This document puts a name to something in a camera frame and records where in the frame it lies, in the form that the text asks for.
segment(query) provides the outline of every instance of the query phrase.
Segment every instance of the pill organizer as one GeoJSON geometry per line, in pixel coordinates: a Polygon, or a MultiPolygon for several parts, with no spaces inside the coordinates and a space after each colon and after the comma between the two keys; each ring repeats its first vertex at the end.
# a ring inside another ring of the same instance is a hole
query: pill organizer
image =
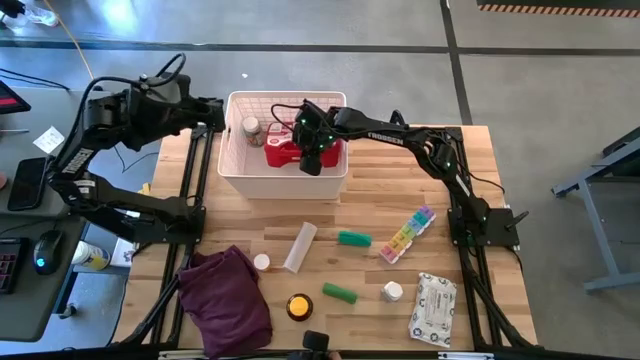
{"type": "Polygon", "coordinates": [[[422,206],[380,250],[380,255],[390,264],[395,264],[400,256],[411,247],[413,238],[421,235],[435,218],[435,212],[426,205],[422,206]]]}

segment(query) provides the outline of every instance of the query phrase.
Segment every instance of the wooden table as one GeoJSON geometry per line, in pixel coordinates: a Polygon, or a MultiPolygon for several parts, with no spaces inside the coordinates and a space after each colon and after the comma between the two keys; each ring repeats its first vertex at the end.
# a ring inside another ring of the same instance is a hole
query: wooden table
{"type": "MultiPolygon", "coordinates": [[[[178,194],[188,134],[185,131],[179,137],[164,139],[152,184],[154,196],[178,194]]],[[[480,178],[500,182],[488,128],[465,126],[463,134],[470,170],[480,178]]],[[[301,348],[304,330],[311,329],[328,333],[332,349],[443,349],[410,339],[407,327],[419,272],[462,284],[460,260],[451,245],[446,217],[449,193],[442,182],[418,167],[409,151],[370,140],[350,142],[349,174],[339,199],[267,201],[243,198],[217,174],[219,143],[219,139],[214,142],[209,167],[204,197],[207,220],[199,252],[210,254],[236,245],[250,259],[268,254],[272,266],[277,267],[283,264],[303,221],[318,227],[297,275],[282,269],[262,275],[259,285],[273,324],[269,348],[301,348]],[[388,264],[378,255],[379,250],[423,204],[436,211],[437,219],[396,264],[388,264]],[[340,230],[371,234],[374,243],[370,248],[340,246],[336,240],[340,230]],[[392,280],[402,284],[405,295],[397,303],[386,303],[380,289],[392,280]],[[326,281],[357,292],[357,303],[350,305],[323,295],[326,281]],[[305,293],[314,302],[314,313],[305,322],[294,322],[285,312],[286,301],[294,293],[305,293]]],[[[195,179],[191,188],[195,189],[195,179]]],[[[491,206],[503,206],[502,193],[492,185],[474,180],[473,188],[491,206]]],[[[155,302],[166,252],[167,246],[154,245],[135,258],[114,341],[129,335],[155,302]]],[[[487,248],[487,258],[496,301],[522,335],[535,343],[527,294],[514,255],[487,248]]],[[[173,304],[168,308],[168,314],[173,314],[173,304]]],[[[483,308],[480,316],[483,334],[489,340],[483,308]]],[[[165,319],[164,336],[169,322],[165,319]]],[[[188,315],[180,347],[202,347],[200,333],[188,315]]],[[[458,286],[451,349],[472,348],[464,288],[458,286]]]]}

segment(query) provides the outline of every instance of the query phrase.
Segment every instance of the white bin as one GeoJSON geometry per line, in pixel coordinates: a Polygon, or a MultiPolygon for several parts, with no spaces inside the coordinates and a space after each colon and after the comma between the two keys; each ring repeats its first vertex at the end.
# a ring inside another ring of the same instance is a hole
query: white bin
{"type": "MultiPolygon", "coordinates": [[[[271,105],[281,103],[300,105],[308,99],[324,110],[331,106],[346,106],[347,100],[340,92],[323,91],[236,91],[229,96],[225,121],[227,129],[222,133],[218,173],[240,194],[249,199],[335,199],[346,179],[348,148],[343,142],[338,165],[322,168],[319,176],[300,171],[293,162],[274,168],[267,165],[264,148],[247,144],[242,132],[242,120],[253,116],[266,132],[270,123],[271,105]]],[[[293,121],[298,109],[275,108],[283,121],[293,121]]]]}

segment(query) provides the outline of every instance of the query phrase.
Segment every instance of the concrete floor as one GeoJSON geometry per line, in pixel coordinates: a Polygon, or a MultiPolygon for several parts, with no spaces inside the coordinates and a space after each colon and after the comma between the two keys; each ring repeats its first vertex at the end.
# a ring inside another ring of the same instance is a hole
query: concrete floor
{"type": "MultiPolygon", "coordinates": [[[[446,45],[438,0],[313,4],[193,0],[189,9],[174,3],[59,0],[54,6],[84,40],[446,45]],[[115,27],[114,19],[125,19],[127,25],[115,27]],[[185,22],[198,26],[184,26],[185,22]]],[[[640,48],[637,19],[481,13],[470,0],[450,0],[450,4],[460,46],[640,48]]],[[[25,35],[64,39],[60,29],[27,29],[25,35]]],[[[86,54],[96,75],[135,77],[154,72],[173,52],[86,54]]],[[[350,106],[373,117],[385,118],[398,108],[412,123],[461,124],[447,54],[195,51],[187,56],[184,73],[193,77],[196,95],[226,98],[235,90],[338,90],[345,92],[350,106]]],[[[519,233],[540,343],[554,350],[638,357],[640,285],[593,295],[583,292],[584,281],[605,274],[595,236],[578,197],[556,200],[549,191],[638,126],[638,59],[462,56],[461,64],[473,123],[490,127],[508,202],[517,211],[531,211],[519,233]]],[[[4,48],[0,66],[76,89],[88,81],[72,50],[4,48]]],[[[150,176],[153,165],[153,160],[140,164],[140,178],[122,178],[118,185],[139,186],[138,179],[150,176]]],[[[637,251],[627,250],[636,262],[637,251]]],[[[62,325],[52,321],[49,327],[55,330],[48,328],[40,342],[0,342],[0,354],[52,349],[59,340],[55,333],[62,331],[69,334],[68,346],[104,344],[113,330],[113,321],[104,319],[112,318],[119,307],[114,295],[121,293],[118,285],[97,278],[82,281],[73,296],[90,294],[90,303],[95,304],[87,309],[91,315],[86,321],[65,320],[62,325]],[[95,315],[102,309],[105,316],[95,315]]]]}

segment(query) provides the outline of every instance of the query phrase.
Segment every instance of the purple cloth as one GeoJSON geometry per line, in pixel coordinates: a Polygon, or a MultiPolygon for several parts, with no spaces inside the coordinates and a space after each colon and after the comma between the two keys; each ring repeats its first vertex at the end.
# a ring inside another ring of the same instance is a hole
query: purple cloth
{"type": "Polygon", "coordinates": [[[271,342],[271,316],[258,273],[236,246],[194,254],[189,269],[178,276],[180,303],[200,329],[207,356],[246,354],[271,342]]]}

